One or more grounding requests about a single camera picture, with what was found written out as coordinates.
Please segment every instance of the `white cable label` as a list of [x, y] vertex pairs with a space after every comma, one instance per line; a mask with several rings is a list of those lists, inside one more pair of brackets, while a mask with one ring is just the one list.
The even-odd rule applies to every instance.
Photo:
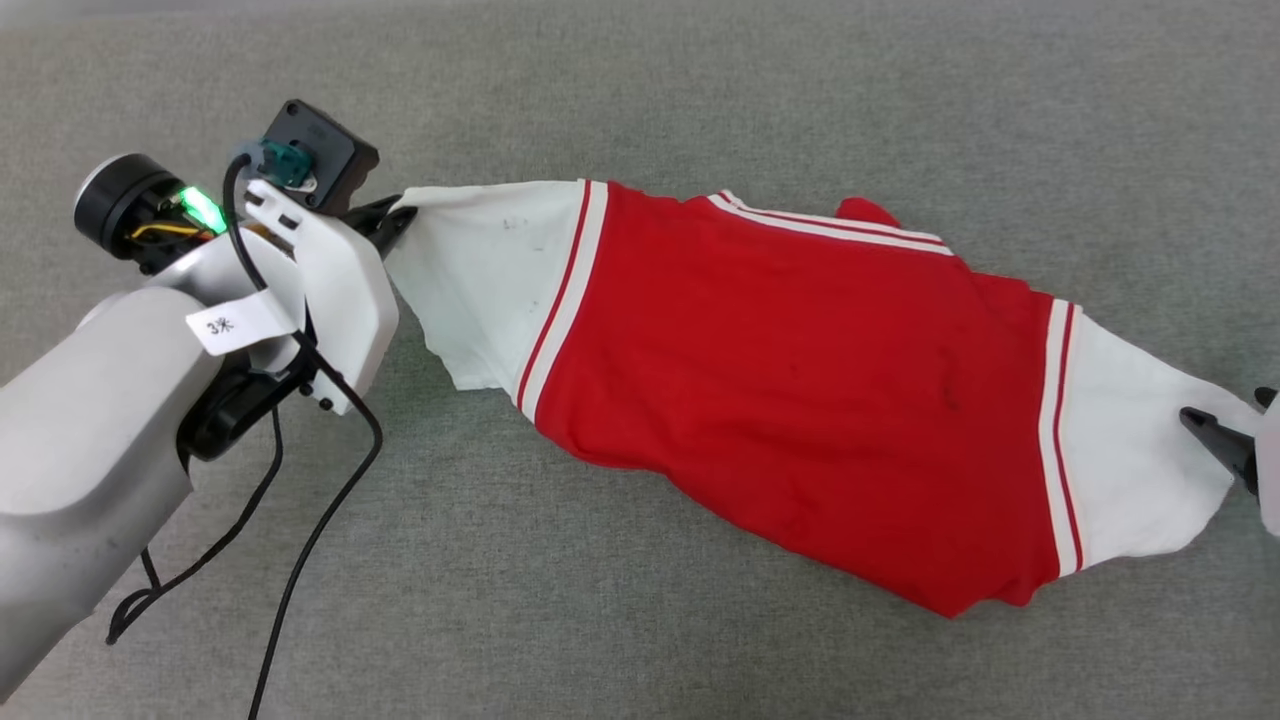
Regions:
[[298, 329], [270, 290], [192, 313], [187, 325], [215, 357]]

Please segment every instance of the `led light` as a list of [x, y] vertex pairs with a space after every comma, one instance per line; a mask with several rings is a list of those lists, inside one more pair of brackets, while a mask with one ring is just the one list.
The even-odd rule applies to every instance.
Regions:
[[223, 219], [223, 211], [218, 208], [218, 204], [209, 199], [207, 195], [200, 192], [197, 187], [188, 187], [178, 193], [178, 200], [182, 201], [182, 206], [187, 209], [187, 213], [196, 219], [200, 224], [214, 231], [215, 233], [227, 232], [227, 220]]

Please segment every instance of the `gray fabric surface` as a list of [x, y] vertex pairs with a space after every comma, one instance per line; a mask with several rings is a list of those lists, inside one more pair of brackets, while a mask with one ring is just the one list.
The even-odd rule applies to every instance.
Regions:
[[[1243, 395], [1280, 380], [1277, 27], [1271, 0], [498, 0], [4, 33], [0, 379], [136, 282], [72, 228], [90, 169], [140, 149], [216, 187], [301, 96], [380, 147], [365, 197], [580, 176], [810, 213], [860, 193]], [[1184, 552], [946, 621], [573, 461], [503, 396], [453, 392], [410, 316], [370, 401], [387, 452], [302, 577], [266, 716], [1280, 715], [1280, 544], [1239, 492]], [[108, 648], [133, 568], [0, 717], [247, 710], [297, 550], [367, 443], [297, 398], [284, 416], [237, 544]], [[163, 575], [239, 512], [262, 430], [195, 470]]]

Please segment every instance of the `red and white shirt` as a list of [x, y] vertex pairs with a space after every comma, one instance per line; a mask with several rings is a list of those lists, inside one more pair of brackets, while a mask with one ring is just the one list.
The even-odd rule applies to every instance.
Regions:
[[387, 266], [458, 388], [942, 615], [1183, 547], [1231, 479], [1178, 410], [1257, 425], [867, 201], [819, 218], [584, 181], [402, 204], [421, 210]]

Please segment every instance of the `robotic arm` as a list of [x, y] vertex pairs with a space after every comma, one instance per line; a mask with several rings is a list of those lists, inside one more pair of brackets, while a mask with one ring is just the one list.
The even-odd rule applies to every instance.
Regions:
[[0, 702], [191, 492], [189, 457], [218, 457], [294, 391], [351, 409], [289, 333], [356, 393], [372, 384], [398, 323], [380, 251], [413, 210], [348, 213], [378, 152], [301, 101], [242, 152], [259, 177], [241, 236], [266, 291], [225, 232], [236, 218], [143, 155], [77, 199], [77, 228], [150, 279], [0, 389]]

